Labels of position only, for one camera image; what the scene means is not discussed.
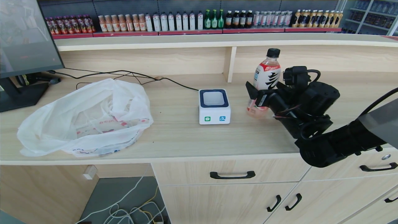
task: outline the green glass bottle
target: green glass bottle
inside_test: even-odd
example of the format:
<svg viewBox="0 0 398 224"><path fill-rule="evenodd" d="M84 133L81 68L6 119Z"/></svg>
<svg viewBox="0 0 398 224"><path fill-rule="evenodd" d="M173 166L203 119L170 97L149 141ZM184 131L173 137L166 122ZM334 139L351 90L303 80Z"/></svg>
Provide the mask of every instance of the green glass bottle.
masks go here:
<svg viewBox="0 0 398 224"><path fill-rule="evenodd" d="M219 29L222 29L224 27L223 12L224 10L220 9Z"/></svg>
<svg viewBox="0 0 398 224"><path fill-rule="evenodd" d="M211 28L217 29L217 10L213 9L213 18L211 19Z"/></svg>
<svg viewBox="0 0 398 224"><path fill-rule="evenodd" d="M211 28L210 10L206 9L205 29L210 29L210 28Z"/></svg>

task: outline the floor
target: floor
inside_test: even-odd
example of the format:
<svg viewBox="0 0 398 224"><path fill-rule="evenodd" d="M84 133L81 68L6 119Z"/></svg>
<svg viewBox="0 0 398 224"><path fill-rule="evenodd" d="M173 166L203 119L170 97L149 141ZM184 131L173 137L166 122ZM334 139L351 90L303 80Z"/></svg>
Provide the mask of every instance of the floor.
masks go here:
<svg viewBox="0 0 398 224"><path fill-rule="evenodd" d="M100 179L86 205L86 208L84 209L81 218L85 218L90 213L104 209L115 203L116 201L120 200L129 190L131 190L136 185L139 179L139 177ZM131 208L142 205L155 195L157 186L158 184L154 177L144 177L137 185L137 188L119 203L120 208L130 211ZM157 195L153 199L153 201L158 205L160 210L163 209L164 203L159 191L157 192ZM159 212L157 208L152 204L143 207L142 210L150 212L152 215L155 215ZM162 214L164 216L167 216L166 210L164 210ZM103 212L93 214L85 221L91 221L93 224L102 224L107 217L109 217L109 209ZM109 222L109 224L117 224L119 221L119 218L115 218L111 222ZM135 224L148 223L148 219L141 212L135 212L133 214L133 221ZM127 218L121 221L121 223L127 223Z"/></svg>

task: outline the monitor stand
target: monitor stand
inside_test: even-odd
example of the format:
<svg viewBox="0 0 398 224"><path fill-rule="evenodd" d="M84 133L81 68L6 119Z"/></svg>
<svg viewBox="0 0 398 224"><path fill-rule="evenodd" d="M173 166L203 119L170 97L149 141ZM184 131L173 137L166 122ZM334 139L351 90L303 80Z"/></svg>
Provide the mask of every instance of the monitor stand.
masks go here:
<svg viewBox="0 0 398 224"><path fill-rule="evenodd" d="M23 86L17 88L10 78L0 79L0 112L15 110L37 104L49 87L48 83Z"/></svg>

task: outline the robotic arm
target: robotic arm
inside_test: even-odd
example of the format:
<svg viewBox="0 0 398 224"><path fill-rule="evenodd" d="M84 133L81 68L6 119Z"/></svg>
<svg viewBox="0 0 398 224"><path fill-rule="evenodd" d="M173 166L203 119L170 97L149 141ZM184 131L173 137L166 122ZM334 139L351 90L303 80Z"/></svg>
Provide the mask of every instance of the robotic arm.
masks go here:
<svg viewBox="0 0 398 224"><path fill-rule="evenodd" d="M317 73L314 81L309 72ZM333 86L318 82L319 77L318 70L295 66L284 71L285 84L279 82L277 89L257 90L249 82L246 82L246 88L256 105L269 107L274 118L297 139L295 144L301 157L311 166L327 167L351 154L360 155L361 151L381 151L381 145L387 141L398 148L394 136L398 129L398 99L368 113L376 104L398 92L398 88L377 100L348 125L324 134L333 124L324 113L340 93ZM396 163L390 165L387 169L398 166Z"/></svg>

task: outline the countertop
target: countertop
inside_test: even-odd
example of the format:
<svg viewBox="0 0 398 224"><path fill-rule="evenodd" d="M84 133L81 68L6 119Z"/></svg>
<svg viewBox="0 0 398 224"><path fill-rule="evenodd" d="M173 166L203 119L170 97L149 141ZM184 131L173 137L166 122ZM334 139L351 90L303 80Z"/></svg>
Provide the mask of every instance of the countertop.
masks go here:
<svg viewBox="0 0 398 224"><path fill-rule="evenodd" d="M252 74L234 74L226 83L222 74L174 75L171 78L193 88L224 88L232 108L231 123L199 125L198 93L163 80L145 84L154 123L132 146L102 157L76 158L62 151L41 157L20 154L16 137L21 122L32 112L75 90L78 82L95 82L106 77L75 80L64 78L50 86L38 105L0 114L0 163L2 165L77 165L186 161L190 159L262 158L298 154L294 139L269 111L264 119L246 115L246 81ZM133 77L121 80L137 82ZM396 87L397 73L324 72L321 82L336 87L341 97L326 112L334 124L328 131L354 120L374 100Z"/></svg>

